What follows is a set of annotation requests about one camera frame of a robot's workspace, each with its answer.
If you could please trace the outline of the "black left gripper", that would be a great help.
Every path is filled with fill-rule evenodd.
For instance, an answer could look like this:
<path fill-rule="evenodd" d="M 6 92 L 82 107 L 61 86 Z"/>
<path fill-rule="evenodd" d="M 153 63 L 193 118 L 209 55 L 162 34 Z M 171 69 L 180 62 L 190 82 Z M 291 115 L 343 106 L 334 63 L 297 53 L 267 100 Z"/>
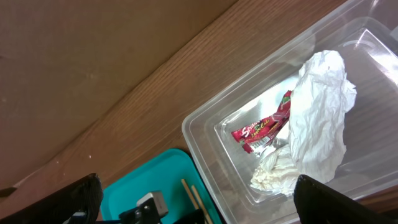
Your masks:
<path fill-rule="evenodd" d="M 133 209 L 119 214 L 118 220 L 103 220 L 108 224 L 162 224 L 161 219 L 168 214 L 164 196 L 161 191 L 149 192 L 143 196 Z M 205 215 L 202 209 L 185 215 L 174 224 L 205 224 Z"/>

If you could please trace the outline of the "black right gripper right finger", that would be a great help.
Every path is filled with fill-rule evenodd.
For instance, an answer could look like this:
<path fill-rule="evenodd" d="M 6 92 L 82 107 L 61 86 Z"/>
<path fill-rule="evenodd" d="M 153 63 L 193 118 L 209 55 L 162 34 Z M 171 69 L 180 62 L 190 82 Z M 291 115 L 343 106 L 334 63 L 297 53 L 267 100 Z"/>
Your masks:
<path fill-rule="evenodd" d="M 394 219 L 303 174 L 296 182 L 294 204 L 302 224 L 395 224 Z"/>

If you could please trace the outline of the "small white tissue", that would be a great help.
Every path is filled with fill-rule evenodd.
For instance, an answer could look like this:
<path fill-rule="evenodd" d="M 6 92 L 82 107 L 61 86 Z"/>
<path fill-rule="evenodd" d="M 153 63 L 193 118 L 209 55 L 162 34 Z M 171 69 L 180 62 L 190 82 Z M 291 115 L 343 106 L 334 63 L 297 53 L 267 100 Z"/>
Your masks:
<path fill-rule="evenodd" d="M 293 194 L 300 175 L 293 163 L 289 145 L 284 145 L 265 157 L 254 170 L 251 187 L 260 191 Z"/>

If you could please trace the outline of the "red snack wrapper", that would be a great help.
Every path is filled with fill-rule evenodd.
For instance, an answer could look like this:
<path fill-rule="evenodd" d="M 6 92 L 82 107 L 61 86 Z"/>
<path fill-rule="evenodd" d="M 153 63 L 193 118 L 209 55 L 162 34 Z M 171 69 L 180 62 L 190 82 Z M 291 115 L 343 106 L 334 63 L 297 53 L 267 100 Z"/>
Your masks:
<path fill-rule="evenodd" d="M 231 132 L 234 140 L 248 154 L 262 154 L 289 121 L 292 91 L 287 91 L 272 115 Z"/>

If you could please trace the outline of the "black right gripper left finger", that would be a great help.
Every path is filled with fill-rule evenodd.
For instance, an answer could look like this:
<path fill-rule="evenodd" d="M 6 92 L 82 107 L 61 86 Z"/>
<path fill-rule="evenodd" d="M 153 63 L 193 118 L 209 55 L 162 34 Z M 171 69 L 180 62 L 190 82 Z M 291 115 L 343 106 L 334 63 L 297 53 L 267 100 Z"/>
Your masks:
<path fill-rule="evenodd" d="M 12 215 L 6 224 L 94 223 L 100 211 L 103 189 L 97 174 L 89 174 Z"/>

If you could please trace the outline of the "wooden chopstick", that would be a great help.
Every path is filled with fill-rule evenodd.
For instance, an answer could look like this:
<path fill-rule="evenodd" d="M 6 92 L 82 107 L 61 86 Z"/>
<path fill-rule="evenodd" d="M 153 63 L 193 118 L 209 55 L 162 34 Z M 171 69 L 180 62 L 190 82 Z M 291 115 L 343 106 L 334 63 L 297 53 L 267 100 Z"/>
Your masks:
<path fill-rule="evenodd" d="M 204 216 L 205 216 L 205 219 L 206 219 L 206 223 L 207 224 L 213 224 L 213 221 L 212 221 L 212 219 L 211 219 L 211 217 L 210 217 L 210 215 L 209 215 L 209 213 L 208 213 L 208 211 L 207 211 L 207 209 L 206 209 L 206 207 L 205 207 L 205 205 L 204 205 L 204 203 L 203 203 L 203 201 L 202 201 L 202 199 L 201 199 L 201 197 L 200 197 L 200 195 L 199 195 L 199 193 L 197 191 L 197 188 L 194 185 L 192 185 L 191 186 L 191 190 L 192 190 L 192 193 L 193 193 L 193 195 L 194 195 L 194 197 L 195 197 L 195 199 L 197 201 L 197 204 L 199 205 L 199 207 L 202 209 L 202 211 L 204 213 Z"/>
<path fill-rule="evenodd" d="M 196 199 L 195 199 L 195 197 L 194 197 L 194 195 L 193 195 L 193 193 L 192 193 L 191 186 L 190 186 L 190 187 L 188 186 L 188 184 L 187 184 L 187 182 L 186 182 L 185 179 L 182 179 L 182 180 L 181 180 L 181 183 L 182 183 L 182 185 L 183 185 L 183 187 L 184 187 L 184 189 L 185 189 L 185 191 L 186 191 L 188 197 L 190 198 L 190 200 L 191 200 L 193 206 L 195 207 L 195 209 L 201 209 L 201 208 L 199 207 L 199 205 L 197 204 L 197 201 L 196 201 Z"/>

